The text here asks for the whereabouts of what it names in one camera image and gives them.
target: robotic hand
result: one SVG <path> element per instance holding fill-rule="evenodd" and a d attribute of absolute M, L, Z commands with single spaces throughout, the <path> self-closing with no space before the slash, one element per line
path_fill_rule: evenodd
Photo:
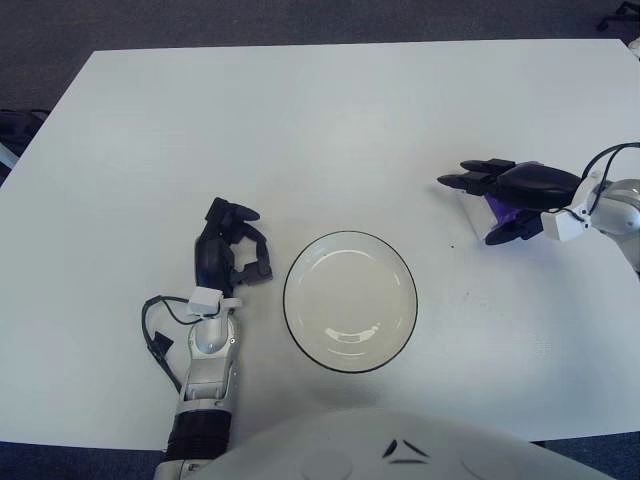
<path fill-rule="evenodd" d="M 640 142 L 610 147 L 585 168 L 582 177 L 538 163 L 470 160 L 467 173 L 444 175 L 438 181 L 483 197 L 495 220 L 487 245 L 515 238 L 528 240 L 544 231 L 560 241 L 571 240 L 590 227 L 614 240 L 640 276 L 640 180 L 607 180 L 615 156 Z M 604 176 L 591 168 L 611 153 Z"/>
<path fill-rule="evenodd" d="M 247 221 L 258 215 L 241 205 L 216 198 L 207 213 L 207 224 L 195 245 L 196 289 L 188 300 L 154 297 L 142 311 L 142 330 L 147 347 L 180 392 L 163 463 L 156 468 L 156 480 L 177 480 L 197 471 L 227 450 L 231 416 L 237 389 L 239 332 L 232 311 L 242 306 L 233 298 L 240 283 L 253 285 L 272 278 L 265 237 Z M 256 242 L 256 261 L 242 271 L 235 270 L 231 245 L 247 237 Z M 156 333 L 151 340 L 146 312 L 151 305 L 167 300 L 188 303 L 187 312 L 196 320 L 188 336 L 191 364 L 181 384 L 164 360 L 171 340 Z"/>

